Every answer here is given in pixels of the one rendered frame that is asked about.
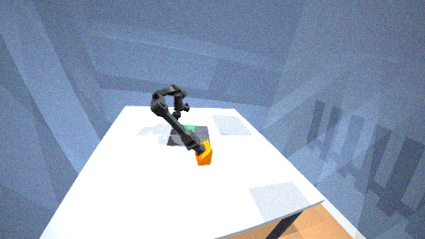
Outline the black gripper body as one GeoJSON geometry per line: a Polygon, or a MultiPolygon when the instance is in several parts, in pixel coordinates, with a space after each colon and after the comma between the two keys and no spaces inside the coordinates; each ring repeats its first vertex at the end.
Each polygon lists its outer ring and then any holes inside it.
{"type": "Polygon", "coordinates": [[[177,103],[177,102],[173,103],[173,110],[175,110],[175,111],[172,112],[172,115],[174,117],[181,118],[181,112],[180,112],[181,107],[182,107],[182,102],[181,103],[177,103]]]}

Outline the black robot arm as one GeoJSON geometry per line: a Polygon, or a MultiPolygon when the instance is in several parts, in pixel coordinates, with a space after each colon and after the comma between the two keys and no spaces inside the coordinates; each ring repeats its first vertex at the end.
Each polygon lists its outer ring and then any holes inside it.
{"type": "MultiPolygon", "coordinates": [[[[181,103],[182,99],[186,97],[187,93],[181,90],[176,85],[172,84],[166,89],[157,90],[152,95],[151,111],[156,116],[162,117],[181,137],[182,143],[185,145],[187,151],[194,150],[197,156],[200,156],[206,151],[204,144],[200,144],[199,138],[192,130],[186,130],[180,122],[172,115],[166,103],[165,95],[175,96],[174,102],[181,103]]],[[[188,103],[182,104],[181,111],[188,112],[190,107],[188,103]]]]}

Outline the dark grey mat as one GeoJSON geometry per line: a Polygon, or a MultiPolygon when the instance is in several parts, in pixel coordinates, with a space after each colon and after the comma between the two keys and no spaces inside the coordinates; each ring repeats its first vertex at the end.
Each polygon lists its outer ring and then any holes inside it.
{"type": "MultiPolygon", "coordinates": [[[[199,138],[200,144],[202,144],[206,139],[208,139],[210,143],[207,126],[195,125],[194,133],[199,138]]],[[[181,141],[181,137],[179,137],[179,134],[174,129],[172,129],[170,133],[167,145],[172,147],[185,147],[185,145],[181,141]]]]}

